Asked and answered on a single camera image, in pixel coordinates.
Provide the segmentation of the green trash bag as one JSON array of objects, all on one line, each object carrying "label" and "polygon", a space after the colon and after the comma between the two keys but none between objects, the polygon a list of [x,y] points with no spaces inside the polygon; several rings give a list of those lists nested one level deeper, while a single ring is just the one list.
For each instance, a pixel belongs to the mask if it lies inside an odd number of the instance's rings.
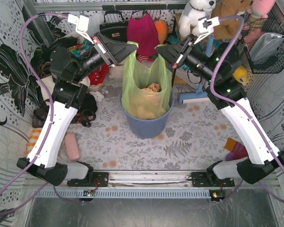
[{"label": "green trash bag", "polygon": [[159,55],[150,66],[136,59],[136,51],[124,62],[121,104],[127,113],[142,120],[162,117],[171,104],[172,74]]}]

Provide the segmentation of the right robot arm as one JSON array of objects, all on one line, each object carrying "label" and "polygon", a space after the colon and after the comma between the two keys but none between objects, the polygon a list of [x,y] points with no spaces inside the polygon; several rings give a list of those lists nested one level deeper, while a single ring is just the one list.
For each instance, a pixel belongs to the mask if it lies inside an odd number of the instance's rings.
[{"label": "right robot arm", "polygon": [[279,150],[266,135],[243,86],[232,75],[241,64],[236,40],[222,43],[210,57],[201,52],[196,43],[197,40],[189,35],[177,44],[155,49],[173,67],[179,68],[184,64],[209,82],[209,100],[233,125],[248,154],[244,158],[219,161],[209,166],[205,172],[207,182],[218,185],[224,179],[240,177],[249,184],[255,184],[277,168],[284,172],[284,150]]}]

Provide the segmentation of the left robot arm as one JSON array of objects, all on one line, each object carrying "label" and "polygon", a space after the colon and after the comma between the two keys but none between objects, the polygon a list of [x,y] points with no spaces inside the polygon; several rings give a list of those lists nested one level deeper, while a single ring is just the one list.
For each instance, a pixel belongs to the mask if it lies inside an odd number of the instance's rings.
[{"label": "left robot arm", "polygon": [[96,33],[90,44],[85,57],[77,57],[63,46],[51,52],[50,72],[56,81],[53,92],[49,93],[49,112],[35,146],[27,157],[17,161],[22,172],[54,186],[63,181],[74,186],[90,186],[96,182],[91,165],[82,162],[60,164],[58,151],[88,89],[81,81],[104,63],[114,67],[137,50],[135,44],[114,41],[101,33]]}]

